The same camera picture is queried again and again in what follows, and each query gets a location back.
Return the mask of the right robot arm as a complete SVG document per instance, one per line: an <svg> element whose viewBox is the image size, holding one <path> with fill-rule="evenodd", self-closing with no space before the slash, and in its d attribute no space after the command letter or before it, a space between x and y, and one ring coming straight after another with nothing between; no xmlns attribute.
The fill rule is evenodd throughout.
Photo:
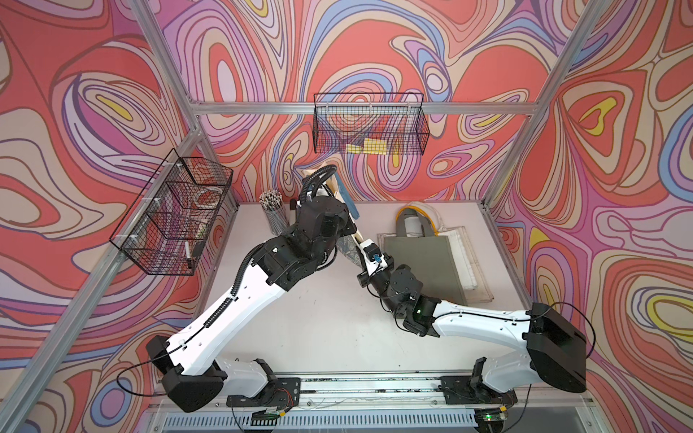
<svg viewBox="0 0 693 433"><path fill-rule="evenodd" d="M383 301L400 330L417 337L465 337L508 348L500 357L478 357L467 385L477 393L510 393L544 382L567 393L587 389L588 339L552 306L486 310L423 294L407 265L368 265L357 277Z"/></svg>

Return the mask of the green canvas bag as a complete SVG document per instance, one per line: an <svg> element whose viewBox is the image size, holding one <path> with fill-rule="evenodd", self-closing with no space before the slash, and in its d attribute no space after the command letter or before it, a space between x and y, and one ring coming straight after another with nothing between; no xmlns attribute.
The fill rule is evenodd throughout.
<svg viewBox="0 0 693 433"><path fill-rule="evenodd" d="M467 305L449 238L440 236L430 217L418 207L403 207L395 234L384 238L384 250L395 266L407 265L422 282L422 294Z"/></svg>

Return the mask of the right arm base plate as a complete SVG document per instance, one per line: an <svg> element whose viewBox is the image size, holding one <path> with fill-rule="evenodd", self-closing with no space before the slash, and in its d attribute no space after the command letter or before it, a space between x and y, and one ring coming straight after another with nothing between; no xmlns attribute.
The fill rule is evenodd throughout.
<svg viewBox="0 0 693 433"><path fill-rule="evenodd" d="M483 384L472 384L469 375L440 377L439 391L447 405L482 405L512 407L518 402L515 391L498 393Z"/></svg>

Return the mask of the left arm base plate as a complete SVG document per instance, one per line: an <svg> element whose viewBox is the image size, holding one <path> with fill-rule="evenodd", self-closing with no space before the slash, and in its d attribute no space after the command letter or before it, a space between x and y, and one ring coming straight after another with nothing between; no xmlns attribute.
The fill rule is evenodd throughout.
<svg viewBox="0 0 693 433"><path fill-rule="evenodd" d="M280 377L272 379L256 397L232 395L227 398L231 408L277 408L280 410L298 406L301 398L300 377Z"/></svg>

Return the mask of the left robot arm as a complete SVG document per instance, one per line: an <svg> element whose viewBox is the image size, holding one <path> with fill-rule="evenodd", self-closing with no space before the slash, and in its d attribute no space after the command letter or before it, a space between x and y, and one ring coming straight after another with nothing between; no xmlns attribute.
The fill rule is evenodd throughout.
<svg viewBox="0 0 693 433"><path fill-rule="evenodd" d="M232 287L188 328L147 344L166 397L185 412L201 409L220 394L265 398L276 386L265 360L219 360L218 355L261 310L323 267L337 240L356 231L350 216L309 218L255 246Z"/></svg>

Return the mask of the cream bag with yellow handles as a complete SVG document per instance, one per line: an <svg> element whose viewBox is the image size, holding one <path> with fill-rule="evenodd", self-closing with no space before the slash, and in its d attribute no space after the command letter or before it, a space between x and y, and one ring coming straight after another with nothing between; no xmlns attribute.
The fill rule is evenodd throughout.
<svg viewBox="0 0 693 433"><path fill-rule="evenodd" d="M494 295L489 289L487 279L482 272L465 227L446 226L438 210L422 202L410 202L404 207L418 207L418 209L424 211L435 225L438 234L449 238L459 277L467 298L466 306L480 305L493 301ZM389 233L379 234L377 236L379 245L384 248L384 238L394 234L395 228Z"/></svg>

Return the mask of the cream bag with blue handles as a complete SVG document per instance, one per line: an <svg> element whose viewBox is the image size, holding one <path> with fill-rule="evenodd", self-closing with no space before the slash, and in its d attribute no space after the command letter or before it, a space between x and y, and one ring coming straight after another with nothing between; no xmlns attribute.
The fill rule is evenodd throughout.
<svg viewBox="0 0 693 433"><path fill-rule="evenodd" d="M318 270L326 267L337 253L344 254L353 264L364 266L354 238L357 227L348 205L327 185L336 173L334 164L317 169L303 179L299 194L299 240L301 248L317 263Z"/></svg>

